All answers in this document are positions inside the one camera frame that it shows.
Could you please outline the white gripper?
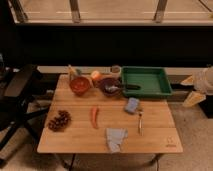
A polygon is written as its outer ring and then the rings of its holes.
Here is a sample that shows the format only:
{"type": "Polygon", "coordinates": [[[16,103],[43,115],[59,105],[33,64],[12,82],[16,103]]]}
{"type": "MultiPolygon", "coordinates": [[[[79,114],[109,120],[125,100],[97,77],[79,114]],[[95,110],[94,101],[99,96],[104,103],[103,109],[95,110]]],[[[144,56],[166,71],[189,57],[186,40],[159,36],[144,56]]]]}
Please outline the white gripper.
{"type": "Polygon", "coordinates": [[[192,91],[185,101],[183,102],[184,107],[192,107],[206,99],[206,95],[213,95],[213,67],[208,67],[199,71],[193,76],[189,76],[184,79],[182,85],[192,85],[194,81],[194,88],[197,91],[192,91]]]}

